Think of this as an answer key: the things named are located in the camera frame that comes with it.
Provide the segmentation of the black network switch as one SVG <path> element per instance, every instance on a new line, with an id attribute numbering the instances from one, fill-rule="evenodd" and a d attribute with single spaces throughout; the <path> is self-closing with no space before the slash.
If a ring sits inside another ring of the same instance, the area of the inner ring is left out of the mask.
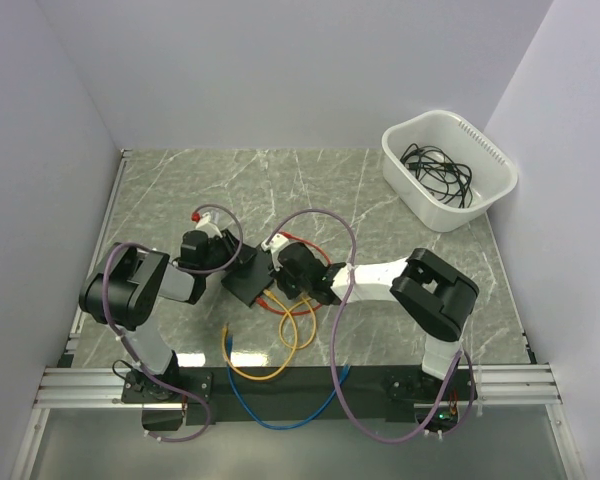
<path id="1" fill-rule="evenodd" d="M 221 280 L 221 285 L 240 302 L 251 307 L 274 283 L 272 270 L 271 255 L 257 250 L 253 259 L 227 273 Z"/>

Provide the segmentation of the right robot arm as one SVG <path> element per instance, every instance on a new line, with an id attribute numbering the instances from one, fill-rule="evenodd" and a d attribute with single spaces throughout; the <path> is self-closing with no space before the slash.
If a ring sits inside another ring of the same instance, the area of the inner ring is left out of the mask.
<path id="1" fill-rule="evenodd" d="M 453 390 L 455 376 L 449 368 L 479 295 L 479 287 L 468 276 L 425 248 L 392 262 L 359 266 L 327 265 L 298 241 L 284 240 L 265 250 L 272 257 L 271 276 L 290 299 L 306 294 L 322 305 L 400 304 L 426 333 L 421 390 L 432 399 Z"/>

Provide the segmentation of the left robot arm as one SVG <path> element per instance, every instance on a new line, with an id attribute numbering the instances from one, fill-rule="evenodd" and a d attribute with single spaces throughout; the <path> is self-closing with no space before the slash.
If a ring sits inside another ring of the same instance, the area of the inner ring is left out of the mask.
<path id="1" fill-rule="evenodd" d="M 167 402 L 179 394 L 181 377 L 176 353 L 151 318 L 157 298 L 195 304 L 210 274 L 247 266 L 256 253 L 227 229 L 186 232 L 174 260 L 165 252 L 116 243 L 84 281 L 79 307 L 114 331 L 132 368 L 146 378 L 147 392 Z"/>

